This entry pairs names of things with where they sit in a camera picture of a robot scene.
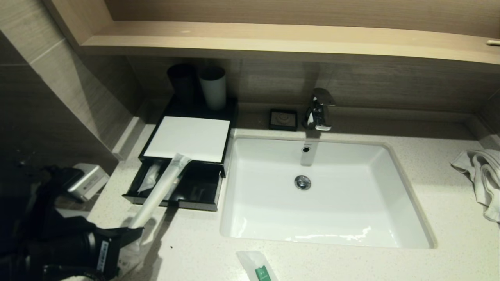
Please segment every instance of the countertop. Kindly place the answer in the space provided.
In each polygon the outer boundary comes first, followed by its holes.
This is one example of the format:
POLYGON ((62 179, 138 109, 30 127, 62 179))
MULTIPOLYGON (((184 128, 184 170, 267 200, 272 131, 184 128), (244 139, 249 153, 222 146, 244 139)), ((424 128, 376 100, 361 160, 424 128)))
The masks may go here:
MULTIPOLYGON (((410 190, 433 237, 432 249, 382 248, 227 238, 220 234, 226 182, 219 211, 157 208, 146 225, 144 263, 124 280, 247 281, 237 251, 261 251, 281 281, 498 281, 499 226, 483 217, 472 183, 450 166, 463 150, 481 145, 461 124, 403 124, 404 133, 366 124, 366 132, 324 133, 325 141, 376 142, 390 146, 410 182, 410 190), (152 240, 151 233, 156 235, 152 240)), ((118 164, 88 219, 101 228, 125 225, 139 210, 122 197, 141 162, 137 159, 153 131, 144 128, 130 157, 118 164)), ((304 132, 237 129, 235 137, 305 138, 304 132)))

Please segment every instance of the faucet handle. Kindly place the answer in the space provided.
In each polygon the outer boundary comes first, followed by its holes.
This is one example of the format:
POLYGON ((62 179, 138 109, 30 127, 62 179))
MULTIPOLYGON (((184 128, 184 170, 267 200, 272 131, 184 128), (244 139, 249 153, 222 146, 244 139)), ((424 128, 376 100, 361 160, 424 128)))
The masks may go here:
POLYGON ((327 89, 324 88, 315 88, 312 91, 312 96, 315 101, 317 101, 318 104, 321 106, 335 106, 335 100, 334 97, 330 94, 330 92, 327 89))

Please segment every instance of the green label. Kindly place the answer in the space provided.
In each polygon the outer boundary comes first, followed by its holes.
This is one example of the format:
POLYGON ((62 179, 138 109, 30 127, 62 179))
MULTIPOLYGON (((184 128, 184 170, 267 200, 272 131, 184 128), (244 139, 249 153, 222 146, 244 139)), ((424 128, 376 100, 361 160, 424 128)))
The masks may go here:
POLYGON ((255 273, 257 274, 258 281, 271 281, 271 277, 269 277, 269 273, 265 265, 255 269, 255 273))

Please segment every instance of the sink drain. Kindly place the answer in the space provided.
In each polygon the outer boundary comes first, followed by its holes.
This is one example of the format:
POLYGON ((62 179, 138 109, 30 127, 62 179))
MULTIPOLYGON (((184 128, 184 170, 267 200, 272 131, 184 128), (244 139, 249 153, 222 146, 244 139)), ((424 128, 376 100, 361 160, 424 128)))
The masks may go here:
POLYGON ((311 188, 311 180, 305 175, 298 175, 295 178, 295 186, 301 191, 306 191, 311 188))

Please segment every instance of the wooden shelf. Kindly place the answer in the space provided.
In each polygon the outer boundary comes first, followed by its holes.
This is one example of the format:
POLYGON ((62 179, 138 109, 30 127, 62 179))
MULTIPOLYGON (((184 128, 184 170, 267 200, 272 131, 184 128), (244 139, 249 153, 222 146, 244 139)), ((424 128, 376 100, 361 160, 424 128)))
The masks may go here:
POLYGON ((183 21, 114 21, 103 0, 44 0, 73 47, 89 55, 331 61, 338 54, 500 65, 492 38, 406 29, 183 21))

